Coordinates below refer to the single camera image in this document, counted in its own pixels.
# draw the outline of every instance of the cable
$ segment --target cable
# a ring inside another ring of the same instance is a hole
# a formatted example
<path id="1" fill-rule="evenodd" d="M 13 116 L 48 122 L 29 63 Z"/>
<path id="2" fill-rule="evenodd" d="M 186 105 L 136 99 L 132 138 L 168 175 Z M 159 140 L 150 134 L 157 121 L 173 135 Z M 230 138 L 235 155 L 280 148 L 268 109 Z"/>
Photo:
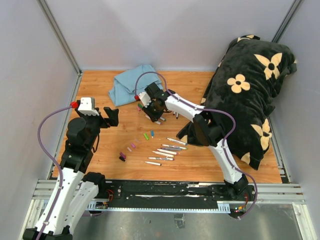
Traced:
<path id="1" fill-rule="evenodd" d="M 95 153 L 95 152 L 98 150 L 99 141 L 100 141 L 100 134 L 98 134 L 98 140 L 97 140 L 97 142 L 96 142 L 96 146 L 95 146 L 95 148 L 94 148 L 94 147 L 92 147 L 93 153 Z"/>
<path id="2" fill-rule="evenodd" d="M 160 76 L 163 81 L 164 81 L 164 88 L 165 90 L 172 96 L 174 97 L 175 99 L 177 99 L 178 101 L 182 102 L 183 104 L 187 105 L 188 107 L 191 107 L 193 109 L 196 109 L 197 107 L 186 102 L 186 101 L 183 101 L 182 99 L 178 99 L 177 96 L 175 96 L 172 92 L 169 91 L 169 89 L 167 88 L 167 81 L 165 79 L 165 77 L 156 72 L 156 71 L 146 71 L 144 73 L 142 73 L 138 79 L 136 80 L 135 82 L 135 86 L 134 86 L 134 95 L 136 96 L 137 95 L 137 85 L 138 85 L 138 81 L 140 80 L 140 78 L 145 75 L 145 74 L 157 74 L 158 76 Z M 210 108 L 199 108 L 199 110 L 202 110 L 202 111 L 207 111 L 207 112 L 214 112 L 214 113 L 218 113 L 218 114 L 223 114 L 223 115 L 226 115 L 227 117 L 229 117 L 231 120 L 232 120 L 232 123 L 233 123 L 233 126 L 232 126 L 232 129 L 225 135 L 225 137 L 223 138 L 222 140 L 222 147 L 223 147 L 223 152 L 226 156 L 226 159 L 227 161 L 229 162 L 230 166 L 232 168 L 234 168 L 236 171 L 238 171 L 239 173 L 241 174 L 244 174 L 246 176 L 248 176 L 249 178 L 251 178 L 251 180 L 253 181 L 253 184 L 254 184 L 254 189 L 255 189 L 255 195 L 254 195 L 254 199 L 253 199 L 253 202 L 251 204 L 251 206 L 249 207 L 249 209 L 242 215 L 242 216 L 239 216 L 240 219 L 242 219 L 243 217 L 245 217 L 250 211 L 251 209 L 254 207 L 254 205 L 256 204 L 256 201 L 257 201 L 257 197 L 258 197 L 258 186 L 257 186 L 257 183 L 256 183 L 256 180 L 254 179 L 253 176 L 251 176 L 249 173 L 247 172 L 244 172 L 242 171 L 241 169 L 237 168 L 230 160 L 229 156 L 228 156 L 228 153 L 227 153 L 227 150 L 226 150 L 226 140 L 227 138 L 230 136 L 230 134 L 233 133 L 233 131 L 236 129 L 236 120 L 234 119 L 233 116 L 231 116 L 229 113 L 227 113 L 226 111 L 222 111 L 222 110 L 217 110 L 217 109 L 210 109 Z"/>
<path id="3" fill-rule="evenodd" d="M 54 197 L 54 199 L 53 199 L 52 205 L 51 205 L 51 207 L 50 207 L 50 209 L 49 209 L 49 211 L 48 211 L 48 214 L 46 215 L 46 218 L 45 218 L 45 220 L 44 220 L 44 223 L 43 223 L 43 225 L 42 225 L 42 227 L 41 227 L 38 235 L 36 236 L 36 239 L 35 239 L 35 240 L 39 240 L 39 239 L 40 239 L 43 231 L 44 231 L 45 228 L 46 228 L 45 222 L 48 222 L 48 221 L 49 221 L 50 216 L 51 216 L 51 214 L 52 214 L 52 211 L 53 211 L 54 208 L 55 208 L 55 205 L 56 205 L 56 203 L 57 203 L 58 197 L 59 197 L 59 195 L 60 195 L 60 191 L 61 191 L 61 189 L 62 189 L 62 184 L 63 184 L 63 179 L 64 179 L 63 172 L 62 172 L 62 169 L 61 169 L 59 163 L 58 163 L 57 160 L 55 160 L 55 158 L 47 151 L 47 149 L 45 148 L 45 146 L 44 146 L 43 143 L 42 143 L 41 134 L 40 134 L 40 133 L 41 133 L 41 128 L 42 128 L 43 124 L 45 123 L 45 121 L 46 121 L 48 118 L 50 118 L 51 116 L 53 116 L 53 115 L 55 115 L 55 114 L 57 114 L 57 113 L 60 113 L 60 112 L 62 112 L 62 111 L 69 110 L 69 109 L 71 109 L 72 107 L 73 107 L 72 105 L 69 105 L 69 106 L 67 106 L 67 107 L 61 108 L 61 109 L 59 109 L 59 110 L 57 110 L 57 111 L 54 111 L 54 112 L 50 113 L 48 116 L 46 116 L 46 117 L 42 120 L 42 122 L 40 123 L 40 125 L 39 125 L 39 127 L 38 127 L 38 133 L 37 133 L 37 135 L 38 135 L 38 142 L 39 142 L 39 144 L 40 144 L 40 147 L 42 148 L 42 150 L 44 151 L 44 153 L 53 161 L 54 165 L 56 165 L 56 167 L 58 168 L 58 171 L 59 171 L 59 188 L 58 188 L 58 190 L 56 191 L 56 194 L 55 194 L 55 197 Z"/>

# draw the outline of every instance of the metal floor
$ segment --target metal floor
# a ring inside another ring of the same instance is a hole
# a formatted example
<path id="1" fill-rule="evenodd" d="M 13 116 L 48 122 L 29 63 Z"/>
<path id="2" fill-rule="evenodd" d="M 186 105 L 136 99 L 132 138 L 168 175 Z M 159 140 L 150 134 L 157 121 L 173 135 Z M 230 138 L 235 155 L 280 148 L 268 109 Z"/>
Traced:
<path id="1" fill-rule="evenodd" d="M 221 213 L 186 213 L 184 226 L 175 221 L 175 214 L 110 211 L 102 216 L 82 217 L 73 239 L 302 240 L 290 204 L 257 204 L 241 221 Z"/>

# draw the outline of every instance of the pen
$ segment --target pen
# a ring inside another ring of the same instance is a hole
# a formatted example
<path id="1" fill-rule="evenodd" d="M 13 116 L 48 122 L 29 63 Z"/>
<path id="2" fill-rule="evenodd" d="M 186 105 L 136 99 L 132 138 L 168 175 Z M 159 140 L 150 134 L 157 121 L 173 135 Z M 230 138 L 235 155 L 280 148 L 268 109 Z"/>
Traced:
<path id="1" fill-rule="evenodd" d="M 172 157 L 148 157 L 148 159 L 153 159 L 153 160 L 170 160 L 170 161 L 175 160 L 175 159 L 172 158 Z"/>
<path id="2" fill-rule="evenodd" d="M 168 144 L 162 144 L 162 146 L 175 148 L 175 149 L 183 149 L 183 150 L 187 150 L 188 149 L 187 147 L 184 147 L 184 146 L 175 146 L 175 145 L 168 145 Z"/>
<path id="3" fill-rule="evenodd" d="M 157 150 L 158 150 L 159 152 L 162 152 L 162 153 L 165 153 L 165 154 L 178 155 L 178 153 L 175 152 L 175 151 L 168 151 L 168 150 L 164 150 L 164 149 L 161 149 L 161 148 L 158 148 Z"/>
<path id="4" fill-rule="evenodd" d="M 155 153 L 155 154 L 158 154 L 158 155 L 169 157 L 169 158 L 173 158 L 174 157 L 172 154 L 167 154 L 167 153 L 160 152 L 160 151 L 152 151 L 152 152 Z"/>
<path id="5" fill-rule="evenodd" d="M 169 150 L 169 151 L 181 151 L 181 148 L 175 148 L 175 147 L 162 147 L 163 150 Z"/>
<path id="6" fill-rule="evenodd" d="M 153 165 L 161 166 L 161 163 L 153 162 L 153 161 L 145 161 L 145 163 L 146 164 L 153 164 Z"/>
<path id="7" fill-rule="evenodd" d="M 188 144 L 186 142 L 178 141 L 178 140 L 175 140 L 175 139 L 172 139 L 172 138 L 169 138 L 169 137 L 167 137 L 166 139 L 168 139 L 169 141 L 174 142 L 176 144 L 181 144 L 181 145 L 185 145 L 185 146 Z"/>

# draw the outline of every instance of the purple marker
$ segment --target purple marker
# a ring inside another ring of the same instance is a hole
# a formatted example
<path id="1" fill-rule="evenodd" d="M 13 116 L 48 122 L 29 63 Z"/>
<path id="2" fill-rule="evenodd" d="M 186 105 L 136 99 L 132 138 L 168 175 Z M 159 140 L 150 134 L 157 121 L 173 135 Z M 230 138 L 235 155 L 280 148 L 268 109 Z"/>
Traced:
<path id="1" fill-rule="evenodd" d="M 124 159 L 126 159 L 126 155 L 124 155 L 122 152 L 120 152 L 120 156 L 123 157 Z"/>

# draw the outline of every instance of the green marker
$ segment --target green marker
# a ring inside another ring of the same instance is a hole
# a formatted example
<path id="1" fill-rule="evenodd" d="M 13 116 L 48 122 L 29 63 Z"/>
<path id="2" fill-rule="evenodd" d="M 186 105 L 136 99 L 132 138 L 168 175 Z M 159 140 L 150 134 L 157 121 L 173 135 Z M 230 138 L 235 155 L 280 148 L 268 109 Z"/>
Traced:
<path id="1" fill-rule="evenodd" d="M 144 135 L 145 139 L 149 140 L 149 137 L 146 133 L 144 133 L 143 135 Z"/>

